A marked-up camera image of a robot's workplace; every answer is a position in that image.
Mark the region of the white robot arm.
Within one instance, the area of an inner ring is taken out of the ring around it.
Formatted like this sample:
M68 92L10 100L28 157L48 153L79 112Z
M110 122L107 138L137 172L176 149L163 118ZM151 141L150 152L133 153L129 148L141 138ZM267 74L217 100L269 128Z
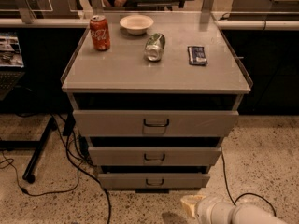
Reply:
M199 224L287 224L255 205L235 206L219 195L186 195L180 201L187 215Z

